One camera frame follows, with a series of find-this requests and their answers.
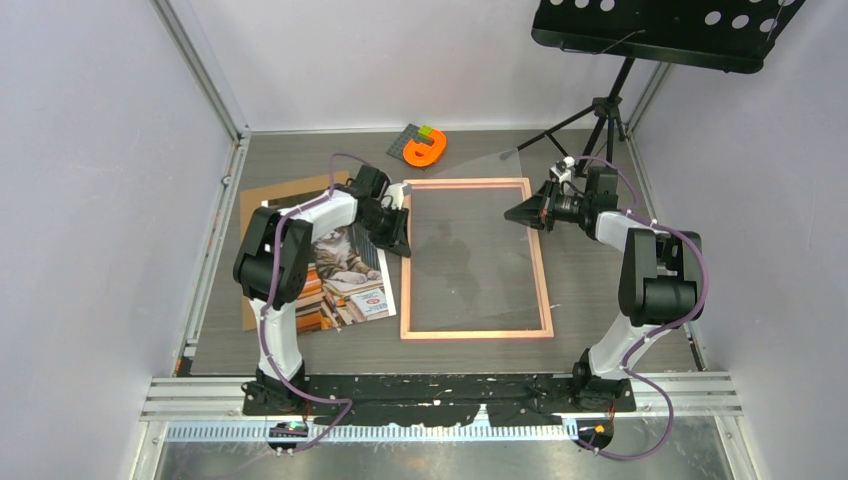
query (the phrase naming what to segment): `orange object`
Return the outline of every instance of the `orange object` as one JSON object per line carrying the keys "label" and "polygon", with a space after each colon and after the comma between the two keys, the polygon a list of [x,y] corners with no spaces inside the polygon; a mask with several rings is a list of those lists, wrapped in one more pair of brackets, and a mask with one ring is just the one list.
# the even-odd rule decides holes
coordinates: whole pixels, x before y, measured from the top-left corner
{"label": "orange object", "polygon": [[415,140],[410,140],[403,147],[403,159],[406,163],[413,167],[428,167],[439,161],[445,147],[448,146],[448,138],[444,133],[436,129],[430,129],[427,132],[427,137],[433,141],[432,145],[426,143],[418,143]]}

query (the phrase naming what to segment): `hole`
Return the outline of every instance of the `hole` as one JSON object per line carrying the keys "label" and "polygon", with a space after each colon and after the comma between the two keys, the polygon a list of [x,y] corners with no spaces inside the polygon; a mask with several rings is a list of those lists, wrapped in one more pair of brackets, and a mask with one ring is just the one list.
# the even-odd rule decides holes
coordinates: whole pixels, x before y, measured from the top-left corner
{"label": "hole", "polygon": [[748,15],[739,15],[738,17],[733,19],[733,22],[730,24],[733,25],[733,28],[739,30],[740,28],[748,25]]}
{"label": "hole", "polygon": [[721,20],[721,12],[710,12],[704,17],[704,23],[709,26],[715,25],[719,20]]}
{"label": "hole", "polygon": [[763,33],[768,33],[776,26],[777,22],[775,22],[773,18],[770,18],[760,24],[760,31]]}

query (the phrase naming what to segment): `white wall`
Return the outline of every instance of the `white wall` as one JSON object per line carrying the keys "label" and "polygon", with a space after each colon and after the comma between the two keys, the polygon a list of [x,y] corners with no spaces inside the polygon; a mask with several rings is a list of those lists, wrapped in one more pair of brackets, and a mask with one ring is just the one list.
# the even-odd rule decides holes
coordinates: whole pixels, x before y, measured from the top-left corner
{"label": "white wall", "polygon": [[0,478],[125,478],[224,130],[150,2],[0,7]]}
{"label": "white wall", "polygon": [[[549,126],[609,92],[622,62],[537,45],[539,0],[192,5],[254,131]],[[636,63],[625,111],[652,68]]]}
{"label": "white wall", "polygon": [[844,478],[848,3],[807,2],[765,68],[676,67],[638,140],[662,217],[699,231],[698,320],[773,478]]}

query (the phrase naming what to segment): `empty picture frame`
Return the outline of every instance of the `empty picture frame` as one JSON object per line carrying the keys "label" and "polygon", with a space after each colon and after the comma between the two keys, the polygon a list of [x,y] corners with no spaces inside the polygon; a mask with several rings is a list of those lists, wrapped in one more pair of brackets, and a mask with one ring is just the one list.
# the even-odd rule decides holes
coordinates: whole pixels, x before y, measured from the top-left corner
{"label": "empty picture frame", "polygon": [[413,229],[413,197],[415,192],[430,190],[467,190],[469,192],[479,189],[515,189],[518,195],[515,199],[530,198],[530,181],[527,178],[456,178],[456,179],[415,179],[406,180],[413,194],[407,195],[404,206],[410,210],[408,225],[408,238],[412,247],[411,258],[403,258],[401,263],[401,317],[400,337],[402,340],[444,340],[444,339],[504,339],[504,338],[550,338],[554,336],[553,323],[551,321],[551,309],[548,302],[548,290],[545,283],[545,272],[542,265],[542,254],[539,247],[539,235],[536,230],[527,228],[527,242],[529,255],[523,255],[530,259],[532,264],[532,276],[535,285],[535,300],[538,304],[538,323],[533,322],[536,328],[522,328],[516,330],[420,330],[415,328],[413,318],[413,302],[416,301],[415,286],[412,284],[413,268],[415,265],[416,239]]}

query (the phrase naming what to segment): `gray table surface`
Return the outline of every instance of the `gray table surface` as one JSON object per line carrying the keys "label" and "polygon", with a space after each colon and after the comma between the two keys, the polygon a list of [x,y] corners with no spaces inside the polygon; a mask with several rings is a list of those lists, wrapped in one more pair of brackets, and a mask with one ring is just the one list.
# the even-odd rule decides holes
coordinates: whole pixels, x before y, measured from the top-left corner
{"label": "gray table surface", "polygon": [[[448,149],[439,163],[425,172],[385,154],[396,133],[333,133],[254,135],[244,165],[239,190],[273,185],[325,174],[327,158],[337,151],[367,158],[393,180],[451,173],[468,176],[479,170],[474,159],[508,150],[536,132],[449,132]],[[559,141],[578,154],[588,138],[586,130],[564,130]],[[548,168],[559,158],[548,141],[520,152],[520,164],[505,168],[529,177],[535,190],[547,178]],[[627,148],[616,142],[615,162],[633,181],[636,174]],[[356,172],[355,162],[340,161],[337,169]],[[620,182],[620,205],[630,199]],[[242,331],[241,290],[232,280],[231,266],[239,248],[238,206],[230,219],[209,305],[192,366],[194,374],[252,374],[259,359],[255,331]],[[473,214],[490,206],[468,203],[463,212]],[[397,317],[353,325],[341,332],[327,330],[302,335],[299,345],[309,373],[520,373],[570,371],[582,351],[597,342],[618,313],[617,289],[621,254],[592,241],[575,225],[557,224],[540,234],[542,258],[555,336],[538,340],[454,340],[408,342],[400,340]],[[492,275],[498,275],[498,263]],[[395,292],[400,292],[400,261],[388,255]],[[637,370],[662,372],[695,368],[683,331],[657,342],[642,358]]]}

